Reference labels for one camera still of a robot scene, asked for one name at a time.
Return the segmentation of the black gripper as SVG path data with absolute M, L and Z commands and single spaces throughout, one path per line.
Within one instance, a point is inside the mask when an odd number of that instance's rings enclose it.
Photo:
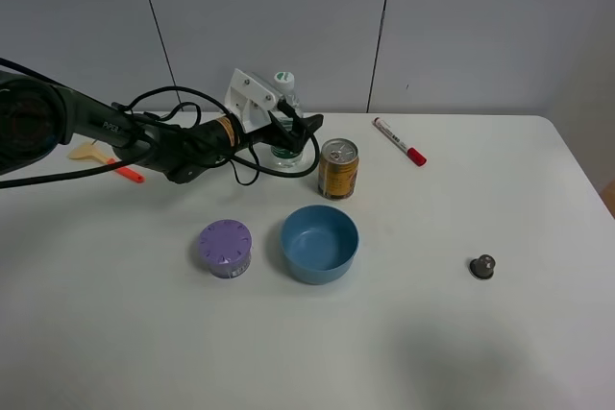
M 239 149 L 247 149 L 250 144 L 263 143 L 277 148 L 288 147 L 290 136 L 291 152 L 301 152 L 306 144 L 315 138 L 314 134 L 322 127 L 323 114 L 302 117 L 297 109 L 284 98 L 278 101 L 269 111 L 270 124 L 250 133 L 241 131 L 239 134 Z

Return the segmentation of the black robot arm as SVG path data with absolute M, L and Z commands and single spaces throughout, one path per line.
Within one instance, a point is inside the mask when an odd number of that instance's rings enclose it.
M 61 84 L 11 60 L 1 61 L 1 173 L 7 175 L 30 166 L 70 143 L 78 134 L 112 146 L 118 160 L 93 169 L 52 175 L 3 179 L 4 189 L 71 181 L 101 175 L 132 164 L 157 171 L 176 184 L 194 181 L 202 173 L 226 164 L 241 164 L 257 174 L 280 177 L 282 172 L 264 167 L 258 158 L 238 156 L 256 144 L 303 150 L 318 143 L 315 134 L 322 127 L 321 114 L 300 116 L 284 97 L 278 110 L 289 117 L 287 129 L 263 105 L 263 121 L 250 126 L 238 111 L 221 106 L 222 117 L 208 122 L 196 119 L 183 128 L 172 123 L 172 115 L 136 113 L 135 106 L 149 97 L 178 86 L 163 86 L 145 92 L 128 105 L 110 106 L 65 84 Z

